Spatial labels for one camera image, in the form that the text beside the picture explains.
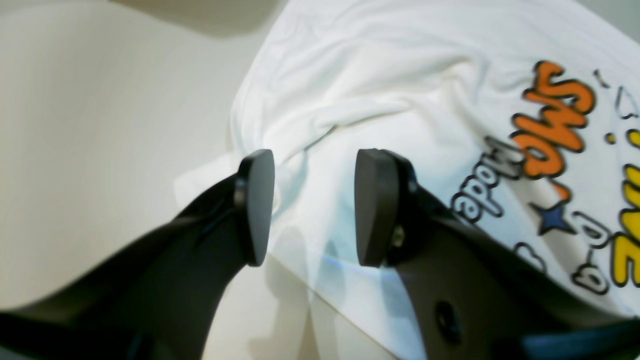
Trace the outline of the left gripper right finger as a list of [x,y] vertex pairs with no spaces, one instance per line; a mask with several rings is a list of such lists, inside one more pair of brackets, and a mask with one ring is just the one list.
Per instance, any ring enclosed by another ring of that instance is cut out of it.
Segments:
[[637,360],[639,321],[582,301],[462,223],[406,158],[361,149],[354,175],[364,267],[394,269],[429,360]]

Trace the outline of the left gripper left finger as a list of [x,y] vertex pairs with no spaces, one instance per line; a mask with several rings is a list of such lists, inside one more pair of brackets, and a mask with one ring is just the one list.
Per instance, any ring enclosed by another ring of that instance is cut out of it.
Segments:
[[1,312],[3,360],[199,360],[218,305],[265,261],[271,150],[244,157],[171,221],[52,294]]

